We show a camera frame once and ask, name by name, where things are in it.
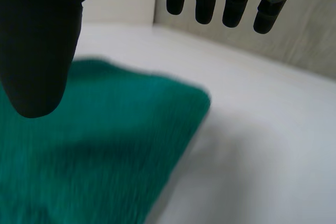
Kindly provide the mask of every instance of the white surface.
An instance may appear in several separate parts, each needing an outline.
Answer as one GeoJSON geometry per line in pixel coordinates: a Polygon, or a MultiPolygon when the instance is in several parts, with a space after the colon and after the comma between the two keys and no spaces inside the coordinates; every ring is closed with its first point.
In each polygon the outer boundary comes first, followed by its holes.
{"type": "Polygon", "coordinates": [[[335,83],[162,29],[85,26],[77,53],[170,73],[212,94],[149,223],[336,223],[335,83]]]}
{"type": "Polygon", "coordinates": [[[152,24],[155,0],[86,0],[83,22],[152,24]]]}

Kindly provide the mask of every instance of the teal fabric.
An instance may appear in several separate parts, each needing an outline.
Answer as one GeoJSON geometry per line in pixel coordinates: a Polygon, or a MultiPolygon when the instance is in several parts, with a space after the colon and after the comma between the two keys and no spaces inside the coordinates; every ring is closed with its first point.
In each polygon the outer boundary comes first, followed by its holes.
{"type": "Polygon", "coordinates": [[[206,115],[202,90],[72,64],[60,106],[25,119],[0,88],[1,224],[143,224],[206,115]]]}

